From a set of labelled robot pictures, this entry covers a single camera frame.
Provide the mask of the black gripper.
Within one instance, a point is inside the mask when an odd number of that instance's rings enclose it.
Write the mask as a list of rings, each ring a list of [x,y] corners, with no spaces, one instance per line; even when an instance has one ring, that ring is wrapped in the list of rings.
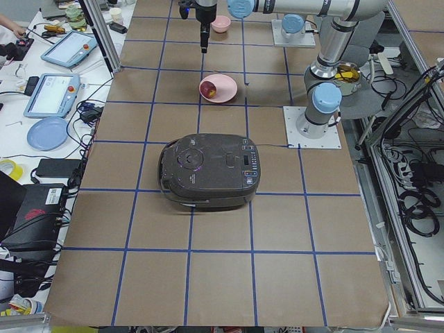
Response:
[[[196,19],[200,22],[201,53],[207,53],[211,23],[216,19],[217,0],[195,0]]]

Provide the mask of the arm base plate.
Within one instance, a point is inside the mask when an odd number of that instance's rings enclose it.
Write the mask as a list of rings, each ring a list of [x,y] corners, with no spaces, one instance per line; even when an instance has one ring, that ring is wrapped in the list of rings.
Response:
[[[284,106],[287,146],[302,149],[341,149],[334,117],[323,125],[314,125],[305,117],[306,107]]]
[[[282,23],[283,19],[273,19],[271,21],[274,46],[311,49],[316,46],[309,22],[304,21],[304,26],[295,33],[285,31]]]

